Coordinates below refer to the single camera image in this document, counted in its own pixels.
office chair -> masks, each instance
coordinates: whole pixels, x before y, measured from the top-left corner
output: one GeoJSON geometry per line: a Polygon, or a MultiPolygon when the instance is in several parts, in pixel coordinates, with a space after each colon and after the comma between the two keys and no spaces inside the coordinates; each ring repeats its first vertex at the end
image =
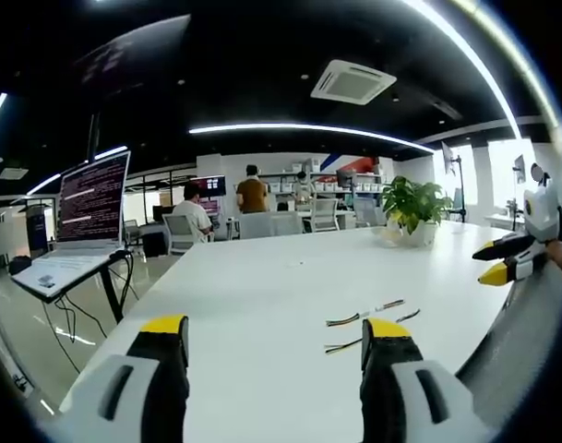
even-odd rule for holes
{"type": "Polygon", "coordinates": [[[311,220],[304,220],[311,226],[312,233],[338,231],[340,229],[336,220],[337,198],[316,198],[313,206],[311,220]]]}
{"type": "Polygon", "coordinates": [[[240,239],[271,237],[274,235],[270,212],[255,212],[240,216],[240,239]]]}
{"type": "Polygon", "coordinates": [[[303,223],[296,211],[271,212],[270,221],[273,235],[303,233],[303,223]]]}
{"type": "Polygon", "coordinates": [[[137,225],[137,220],[127,220],[125,221],[125,242],[127,245],[135,244],[139,246],[139,240],[141,239],[141,230],[137,225]]]}
{"type": "Polygon", "coordinates": [[[184,254],[198,240],[185,215],[164,214],[163,221],[168,230],[168,255],[184,254]]]}
{"type": "Polygon", "coordinates": [[[353,200],[356,227],[378,226],[377,203],[372,198],[355,198],[353,200]]]}

potted plant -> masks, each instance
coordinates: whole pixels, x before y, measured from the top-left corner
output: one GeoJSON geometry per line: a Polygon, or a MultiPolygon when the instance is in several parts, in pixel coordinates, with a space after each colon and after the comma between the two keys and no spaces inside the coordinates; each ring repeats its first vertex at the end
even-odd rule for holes
{"type": "Polygon", "coordinates": [[[439,185],[420,185],[401,175],[383,188],[381,198],[389,220],[401,228],[403,242],[415,246],[432,243],[441,212],[453,205],[439,185]]]}

white flower pot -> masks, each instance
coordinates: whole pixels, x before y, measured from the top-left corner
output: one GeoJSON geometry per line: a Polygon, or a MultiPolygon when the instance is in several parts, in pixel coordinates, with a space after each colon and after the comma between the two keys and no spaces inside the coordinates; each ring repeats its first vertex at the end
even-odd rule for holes
{"type": "Polygon", "coordinates": [[[404,226],[401,228],[401,244],[410,247],[421,247],[432,245],[435,241],[436,223],[426,223],[424,220],[418,223],[412,233],[404,226]]]}

black ceiling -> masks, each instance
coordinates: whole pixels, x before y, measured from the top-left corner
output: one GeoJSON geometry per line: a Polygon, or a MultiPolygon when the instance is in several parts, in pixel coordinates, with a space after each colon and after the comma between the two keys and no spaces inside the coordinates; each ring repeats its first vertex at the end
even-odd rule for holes
{"type": "MultiPolygon", "coordinates": [[[[432,3],[482,57],[514,114],[538,114],[489,39],[449,2],[432,3]]],[[[5,25],[0,92],[10,94],[0,113],[0,172],[7,166],[30,171],[17,182],[0,180],[0,194],[23,193],[83,161],[95,111],[101,114],[99,150],[129,146],[131,172],[212,152],[305,150],[397,160],[423,155],[330,133],[187,134],[197,126],[297,122],[416,140],[504,118],[460,50],[399,0],[71,0],[27,7],[32,10],[22,10],[19,18],[0,16],[5,25]],[[124,32],[184,14],[191,14],[184,36],[151,76],[123,78],[102,97],[74,89],[74,61],[124,32]],[[332,59],[377,68],[398,80],[366,106],[311,99],[332,59]],[[303,74],[309,78],[301,79],[303,74]]],[[[540,128],[534,132],[541,136],[540,128]]],[[[496,135],[507,133],[501,129],[496,135]]]]}

man in brown shirt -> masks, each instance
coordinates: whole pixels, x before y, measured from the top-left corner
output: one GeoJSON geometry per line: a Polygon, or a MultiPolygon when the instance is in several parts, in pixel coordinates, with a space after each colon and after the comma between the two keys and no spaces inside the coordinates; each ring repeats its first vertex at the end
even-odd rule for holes
{"type": "Polygon", "coordinates": [[[243,214],[267,211],[267,187],[258,179],[258,168],[255,164],[248,164],[245,173],[247,178],[238,185],[235,192],[237,206],[243,214]]]}

